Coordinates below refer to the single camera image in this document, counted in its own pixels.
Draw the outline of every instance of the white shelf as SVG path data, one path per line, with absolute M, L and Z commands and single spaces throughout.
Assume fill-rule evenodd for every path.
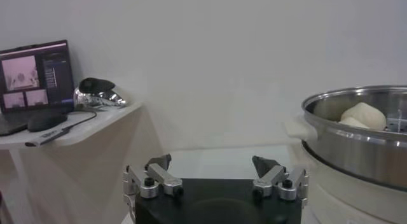
M 96 132 L 99 132 L 107 126 L 111 125 L 115 121 L 127 116 L 129 113 L 134 112 L 140 107 L 141 103 L 135 102 L 122 109 L 112 109 L 110 111 L 98 112 L 97 116 L 94 119 L 73 127 L 68 134 L 50 142 L 49 144 L 52 144 L 52 146 L 68 146 L 79 143 L 92 136 Z M 52 129 L 35 133 L 24 130 L 10 136 L 0 137 L 0 150 L 26 148 L 25 142 L 30 141 L 31 139 L 35 139 L 54 129 L 60 129 L 68 125 L 72 125 L 76 122 L 80 122 L 91 115 L 92 113 L 70 113 L 66 122 L 61 123 L 60 125 Z

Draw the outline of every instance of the steamed bun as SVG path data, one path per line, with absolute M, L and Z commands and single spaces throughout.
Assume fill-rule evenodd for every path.
M 359 123 L 374 130 L 383 130 L 386 127 L 386 117 L 384 114 L 380 110 L 363 102 L 346 110 L 341 116 L 341 121 L 349 117 L 354 118 Z
M 350 125 L 353 127 L 360 127 L 360 128 L 367 128 L 367 129 L 369 128 L 369 127 L 365 126 L 364 124 L 362 124 L 361 122 L 359 122 L 358 120 L 356 120 L 355 118 L 352 118 L 351 116 L 343 119 L 339 123 L 342 123 L 345 125 Z

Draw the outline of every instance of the laptop keyboard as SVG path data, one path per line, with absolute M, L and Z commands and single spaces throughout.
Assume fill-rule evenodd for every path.
M 8 113 L 0 115 L 0 136 L 7 136 L 27 128 L 30 118 L 39 111 Z

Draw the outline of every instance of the silver bracket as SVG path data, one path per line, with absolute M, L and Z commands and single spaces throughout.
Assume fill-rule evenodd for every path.
M 307 204 L 309 175 L 301 167 L 295 168 L 287 177 L 278 184 L 279 197 L 283 200 L 295 200 L 297 197 Z
M 164 187 L 164 193 L 179 198 L 184 193 L 183 181 L 169 174 L 158 164 L 149 164 L 147 174 L 157 180 Z
M 126 166 L 123 171 L 123 196 L 128 206 L 130 217 L 135 223 L 135 197 L 138 193 L 144 199 L 152 199 L 158 196 L 158 183 L 147 177 L 140 169 Z
M 273 186 L 285 178 L 286 174 L 284 172 L 284 167 L 276 165 L 263 177 L 253 181 L 253 192 L 260 197 L 269 197 L 272 195 Z

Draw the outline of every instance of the black computer mouse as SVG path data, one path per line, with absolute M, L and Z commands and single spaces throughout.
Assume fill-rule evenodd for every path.
M 27 128 L 29 132 L 48 130 L 49 128 L 52 128 L 66 120 L 67 116 L 63 113 L 40 113 L 30 118 Z

